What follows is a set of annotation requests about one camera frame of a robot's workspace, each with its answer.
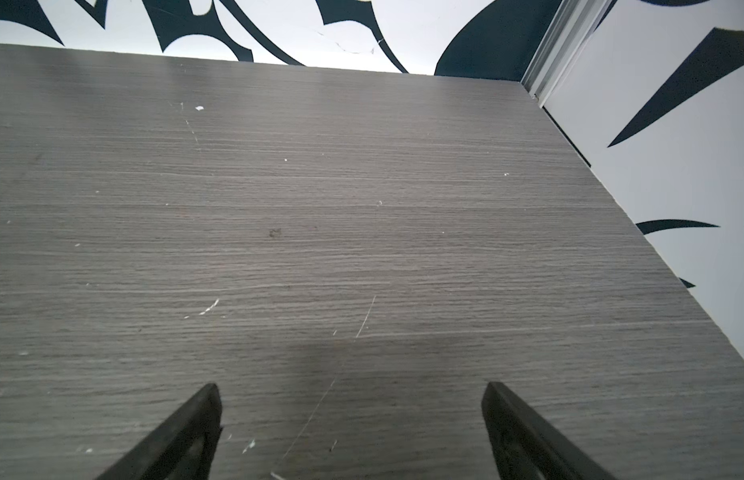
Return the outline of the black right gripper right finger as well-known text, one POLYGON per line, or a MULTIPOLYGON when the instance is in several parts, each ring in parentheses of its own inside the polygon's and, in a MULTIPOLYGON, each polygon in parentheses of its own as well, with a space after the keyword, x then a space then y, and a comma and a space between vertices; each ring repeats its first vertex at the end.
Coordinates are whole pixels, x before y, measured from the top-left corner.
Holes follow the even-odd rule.
POLYGON ((614 477, 505 384, 488 383, 481 408, 500 478, 614 477))

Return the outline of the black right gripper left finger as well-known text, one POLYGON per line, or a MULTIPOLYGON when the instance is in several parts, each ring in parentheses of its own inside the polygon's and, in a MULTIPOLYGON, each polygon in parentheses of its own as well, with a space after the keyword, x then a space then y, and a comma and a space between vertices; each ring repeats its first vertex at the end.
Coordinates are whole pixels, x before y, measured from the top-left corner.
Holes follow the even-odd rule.
POLYGON ((218 386, 208 383, 106 471, 101 479, 207 479, 222 433, 218 386))

